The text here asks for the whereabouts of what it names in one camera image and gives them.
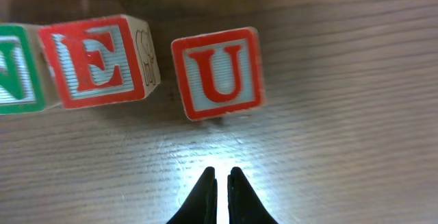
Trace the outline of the green N block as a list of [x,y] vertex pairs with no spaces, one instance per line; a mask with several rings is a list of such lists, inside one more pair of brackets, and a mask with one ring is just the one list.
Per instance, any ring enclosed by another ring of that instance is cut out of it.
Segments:
[[38,25],[1,24],[1,114],[41,112],[60,104],[38,38]]

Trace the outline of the red E block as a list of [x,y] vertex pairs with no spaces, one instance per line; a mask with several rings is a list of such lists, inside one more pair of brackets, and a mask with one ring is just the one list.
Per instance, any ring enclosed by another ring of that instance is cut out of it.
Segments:
[[38,39],[69,110],[143,100],[162,80],[149,24],[126,14],[46,25]]

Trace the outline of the red U block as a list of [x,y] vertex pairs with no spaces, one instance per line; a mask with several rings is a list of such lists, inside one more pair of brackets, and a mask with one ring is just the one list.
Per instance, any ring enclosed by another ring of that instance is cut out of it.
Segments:
[[186,116],[199,121],[259,108],[265,101],[258,31],[230,29],[171,43]]

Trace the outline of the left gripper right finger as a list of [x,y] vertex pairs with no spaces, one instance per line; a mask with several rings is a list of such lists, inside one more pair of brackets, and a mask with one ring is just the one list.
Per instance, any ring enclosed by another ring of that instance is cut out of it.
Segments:
[[262,202],[240,167],[227,177],[230,224],[278,224]]

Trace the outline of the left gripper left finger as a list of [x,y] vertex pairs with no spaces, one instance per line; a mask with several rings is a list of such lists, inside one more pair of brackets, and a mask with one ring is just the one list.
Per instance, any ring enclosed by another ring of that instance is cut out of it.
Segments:
[[216,224],[217,196],[215,169],[208,166],[167,224]]

